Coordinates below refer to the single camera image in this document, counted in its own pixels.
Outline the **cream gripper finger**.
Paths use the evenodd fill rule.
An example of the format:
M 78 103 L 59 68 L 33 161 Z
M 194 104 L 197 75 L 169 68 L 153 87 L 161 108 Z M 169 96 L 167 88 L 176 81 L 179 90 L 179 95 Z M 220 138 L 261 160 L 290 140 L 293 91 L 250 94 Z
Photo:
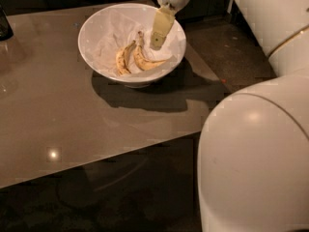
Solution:
M 167 7 L 160 7 L 154 14 L 154 23 L 151 33 L 150 46 L 154 50 L 160 50 L 175 21 L 175 11 Z

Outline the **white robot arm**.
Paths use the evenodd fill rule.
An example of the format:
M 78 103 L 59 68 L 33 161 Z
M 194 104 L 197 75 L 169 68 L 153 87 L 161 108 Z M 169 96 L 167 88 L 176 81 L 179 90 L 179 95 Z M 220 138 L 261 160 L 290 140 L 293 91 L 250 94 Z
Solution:
M 200 134 L 203 232 L 309 231 L 309 0 L 234 0 L 275 78 L 236 91 Z

